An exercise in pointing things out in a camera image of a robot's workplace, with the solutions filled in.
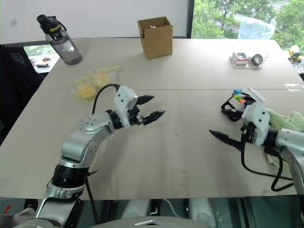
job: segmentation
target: table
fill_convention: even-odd
[[[173,55],[147,60],[138,38],[81,38],[84,59],[67,66],[60,60],[41,89],[66,89],[89,71],[122,65],[115,82],[133,89],[286,89],[303,84],[274,40],[174,39]],[[229,60],[237,44],[268,53],[260,69],[234,69]]]

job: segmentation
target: yellow object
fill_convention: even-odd
[[[82,99],[93,98],[96,94],[96,89],[91,84],[83,83],[78,87],[77,94]]]
[[[97,72],[93,75],[92,81],[95,86],[103,87],[106,84],[109,84],[109,77],[105,71]]]

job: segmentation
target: green towel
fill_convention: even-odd
[[[268,109],[270,113],[269,124],[273,129],[281,130],[282,128],[290,129],[293,131],[304,132],[304,116],[299,112],[291,112],[290,116],[280,115],[274,110]],[[275,156],[266,155],[270,164],[279,167],[279,161]],[[289,164],[283,160],[284,170],[289,170]]]

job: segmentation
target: plastic bag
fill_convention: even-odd
[[[276,27],[261,20],[243,17],[238,30],[238,39],[270,39]]]
[[[75,81],[70,89],[77,96],[84,100],[93,100],[96,93],[105,85],[112,83],[116,78],[117,70],[120,66],[111,68],[99,68],[95,71],[90,71],[83,78]]]

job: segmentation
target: white table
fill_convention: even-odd
[[[150,125],[119,130],[101,145],[90,169],[98,170],[89,178],[95,199],[295,194],[294,188],[272,192],[273,178],[246,171],[240,153],[208,132],[214,129],[240,138],[241,122],[229,121],[219,109],[231,91],[135,92],[155,96],[141,106],[143,114],[159,109],[166,113]],[[268,99],[267,106],[281,114],[293,110],[304,113],[304,105],[299,105],[304,92],[260,92]],[[96,112],[113,108],[113,96],[105,91]],[[42,198],[63,141],[91,108],[91,102],[79,100],[69,90],[38,90],[1,146],[1,196]],[[252,145],[247,146],[246,161],[256,170],[276,173]]]
[[[303,84],[274,40],[174,39],[173,55],[147,60],[138,38],[75,39],[84,59],[75,66],[59,60],[40,89],[66,89],[89,71],[122,65],[115,82],[133,89],[286,89]],[[260,69],[234,69],[233,47],[250,45],[269,58]]]

